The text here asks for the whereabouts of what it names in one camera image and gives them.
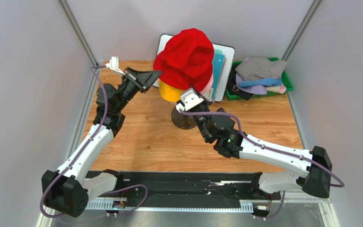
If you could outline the yellow bucket hat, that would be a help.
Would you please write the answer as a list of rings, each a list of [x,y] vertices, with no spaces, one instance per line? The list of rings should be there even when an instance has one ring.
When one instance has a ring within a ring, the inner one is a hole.
[[[159,79],[159,93],[161,97],[169,102],[177,102],[180,100],[181,94],[190,88],[186,83],[174,79]]]

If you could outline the red hat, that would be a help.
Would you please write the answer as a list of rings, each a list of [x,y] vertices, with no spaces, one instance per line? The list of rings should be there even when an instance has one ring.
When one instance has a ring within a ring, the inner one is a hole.
[[[161,82],[181,90],[194,86],[203,90],[213,73],[213,44],[196,28],[182,30],[173,36],[157,55],[153,69],[160,70]]]

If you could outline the pink bucket hat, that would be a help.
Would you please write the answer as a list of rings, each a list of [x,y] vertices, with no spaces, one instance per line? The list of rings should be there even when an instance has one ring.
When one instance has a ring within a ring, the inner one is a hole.
[[[200,91],[200,93],[202,95],[205,94],[206,92],[208,92],[211,89],[211,87],[213,85],[213,81],[214,81],[214,77],[213,77],[213,74],[212,74],[209,81],[208,81],[208,83],[206,84],[206,86]]]

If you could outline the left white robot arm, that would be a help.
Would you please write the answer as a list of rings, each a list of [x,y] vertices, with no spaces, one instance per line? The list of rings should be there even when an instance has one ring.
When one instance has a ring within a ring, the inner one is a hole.
[[[47,170],[42,176],[43,195],[39,206],[45,217],[79,217],[91,200],[116,193],[116,185],[122,181],[121,173],[108,169],[93,178],[87,179],[86,175],[102,150],[121,130],[125,120],[124,107],[136,93],[147,92],[162,75],[160,70],[114,68],[112,71],[121,77],[121,83],[114,87],[102,82],[97,69],[91,68],[99,87],[96,91],[96,116],[88,135],[61,166],[55,171]]]

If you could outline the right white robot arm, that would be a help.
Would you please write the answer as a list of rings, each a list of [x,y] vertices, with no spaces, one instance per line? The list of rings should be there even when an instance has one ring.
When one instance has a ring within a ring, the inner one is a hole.
[[[258,172],[253,179],[253,193],[272,194],[299,190],[329,198],[332,163],[323,147],[311,150],[284,147],[255,138],[241,130],[239,121],[222,108],[211,112],[205,103],[188,111],[192,114],[206,143],[226,158],[251,159],[283,168],[283,172]]]

